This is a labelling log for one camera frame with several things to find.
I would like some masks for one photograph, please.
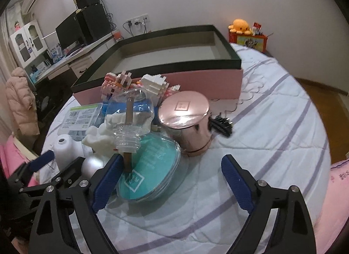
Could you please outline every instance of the silver ball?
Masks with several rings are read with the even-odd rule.
[[[95,155],[87,157],[81,166],[81,175],[85,179],[91,179],[95,172],[101,168],[104,168],[105,163],[102,159]]]

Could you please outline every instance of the desk drawer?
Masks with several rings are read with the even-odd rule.
[[[93,60],[89,56],[72,63],[71,65],[69,65],[69,67],[72,68],[74,74],[79,78],[92,64]]]

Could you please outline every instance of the bed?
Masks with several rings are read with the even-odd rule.
[[[119,253],[226,253],[248,216],[220,170],[226,154],[272,187],[299,186],[312,223],[319,217],[331,160],[314,104],[277,60],[231,46],[242,60],[242,92],[239,100],[211,100],[210,110],[233,121],[232,136],[214,134],[206,153],[182,157],[182,171],[161,198],[139,204],[123,203],[116,195],[109,199],[98,218]],[[74,106],[79,103],[71,97],[52,123],[43,152],[52,149],[66,112]],[[54,162],[45,166],[40,183],[57,173]],[[270,214],[256,253],[266,247],[275,216],[276,210]],[[89,253],[75,214],[70,220],[81,251]]]

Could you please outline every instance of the pink jacket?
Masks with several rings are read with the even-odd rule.
[[[15,68],[6,82],[6,97],[13,116],[23,135],[38,135],[35,96],[28,86],[26,72]]]

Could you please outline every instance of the storage box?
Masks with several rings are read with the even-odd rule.
[[[72,86],[75,98],[82,105],[98,102],[106,73],[123,70],[133,80],[161,74],[170,86],[209,99],[238,99],[243,74],[241,59],[213,25],[171,28],[116,43]]]
[[[229,32],[229,42],[236,43],[239,45],[247,46],[265,52],[267,46],[268,37],[262,35],[245,35]]]

